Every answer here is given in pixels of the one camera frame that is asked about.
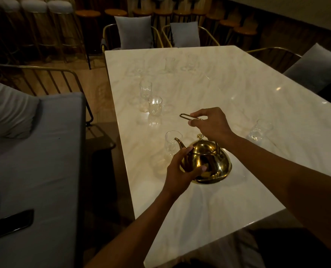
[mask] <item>smartphone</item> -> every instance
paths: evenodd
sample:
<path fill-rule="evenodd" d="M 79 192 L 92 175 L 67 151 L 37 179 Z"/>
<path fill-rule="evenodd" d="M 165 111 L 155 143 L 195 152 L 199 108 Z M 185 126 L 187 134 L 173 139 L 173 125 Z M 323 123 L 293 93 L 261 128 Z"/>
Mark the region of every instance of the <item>smartphone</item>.
<path fill-rule="evenodd" d="M 0 219 L 0 237 L 31 226 L 34 222 L 34 210 L 25 210 Z"/>

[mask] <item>teapot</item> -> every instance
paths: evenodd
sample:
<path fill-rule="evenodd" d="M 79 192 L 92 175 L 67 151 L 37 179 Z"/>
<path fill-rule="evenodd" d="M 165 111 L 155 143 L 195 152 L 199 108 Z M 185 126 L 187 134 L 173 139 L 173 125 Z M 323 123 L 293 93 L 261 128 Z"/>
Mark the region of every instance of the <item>teapot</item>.
<path fill-rule="evenodd" d="M 180 117 L 191 120 L 183 117 L 182 115 L 188 117 L 192 116 L 180 114 Z M 195 183 L 210 184 L 225 179 L 232 169 L 229 156 L 217 143 L 203 139 L 203 134 L 198 134 L 197 138 L 198 140 L 191 144 L 194 148 L 181 161 L 181 168 L 185 172 L 190 172 L 201 165 L 205 165 L 207 167 L 206 171 L 194 180 Z M 178 142 L 180 149 L 186 147 L 181 140 L 177 138 L 175 138 L 175 140 Z"/>

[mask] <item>hand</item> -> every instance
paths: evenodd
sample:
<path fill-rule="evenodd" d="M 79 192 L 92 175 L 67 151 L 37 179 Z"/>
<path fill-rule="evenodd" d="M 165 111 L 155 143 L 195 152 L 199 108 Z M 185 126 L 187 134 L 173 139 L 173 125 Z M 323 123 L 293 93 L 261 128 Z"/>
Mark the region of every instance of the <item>hand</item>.
<path fill-rule="evenodd" d="M 174 201 L 185 192 L 192 180 L 200 176 L 207 169 L 206 166 L 202 165 L 195 168 L 192 172 L 183 172 L 180 170 L 181 160 L 192 149 L 193 146 L 189 146 L 178 151 L 173 156 L 167 168 L 167 177 L 162 192 L 170 194 Z"/>
<path fill-rule="evenodd" d="M 201 133 L 210 141 L 219 143 L 220 147 L 227 148 L 229 138 L 236 136 L 230 129 L 223 111 L 219 107 L 201 109 L 190 114 L 192 117 L 207 116 L 207 119 L 193 119 L 188 121 L 192 127 L 198 127 Z"/>

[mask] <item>clear glass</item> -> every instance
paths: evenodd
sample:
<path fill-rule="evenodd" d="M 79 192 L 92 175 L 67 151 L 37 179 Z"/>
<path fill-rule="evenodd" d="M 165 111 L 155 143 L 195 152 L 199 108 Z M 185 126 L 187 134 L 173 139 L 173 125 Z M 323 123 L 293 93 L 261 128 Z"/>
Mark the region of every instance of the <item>clear glass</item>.
<path fill-rule="evenodd" d="M 148 80 L 142 79 L 139 82 L 139 94 L 142 99 L 148 100 L 152 96 L 152 83 Z"/>
<path fill-rule="evenodd" d="M 174 57 L 165 58 L 165 71 L 168 73 L 172 73 L 175 71 L 175 58 Z"/>
<path fill-rule="evenodd" d="M 159 116 L 162 113 L 163 100 L 159 96 L 148 99 L 148 112 L 150 115 Z"/>
<path fill-rule="evenodd" d="M 273 129 L 273 125 L 271 122 L 266 119 L 259 119 L 255 126 L 252 127 L 250 133 L 248 134 L 248 138 L 253 141 L 262 140 L 265 135 Z"/>
<path fill-rule="evenodd" d="M 145 71 L 144 58 L 134 59 L 134 73 L 135 75 L 141 75 Z"/>
<path fill-rule="evenodd" d="M 198 56 L 194 54 L 188 55 L 188 60 L 186 63 L 186 67 L 188 70 L 195 70 L 198 64 Z"/>
<path fill-rule="evenodd" d="M 175 138 L 183 140 L 183 135 L 178 131 L 168 131 L 165 134 L 164 149 L 166 153 L 172 156 L 179 151 L 179 144 Z"/>

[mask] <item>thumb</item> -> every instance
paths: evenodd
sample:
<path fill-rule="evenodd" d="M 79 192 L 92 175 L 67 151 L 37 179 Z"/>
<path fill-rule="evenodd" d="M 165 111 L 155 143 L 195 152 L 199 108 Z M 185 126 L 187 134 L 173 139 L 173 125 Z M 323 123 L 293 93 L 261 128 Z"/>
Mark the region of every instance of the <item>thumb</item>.
<path fill-rule="evenodd" d="M 199 126 L 201 126 L 201 124 L 202 124 L 202 121 L 203 120 L 193 119 L 193 120 L 189 120 L 188 121 L 188 124 L 189 124 L 189 126 L 198 127 L 199 128 Z"/>
<path fill-rule="evenodd" d="M 194 180 L 197 176 L 200 176 L 206 171 L 207 167 L 205 165 L 198 166 L 192 172 L 188 173 L 189 180 Z"/>

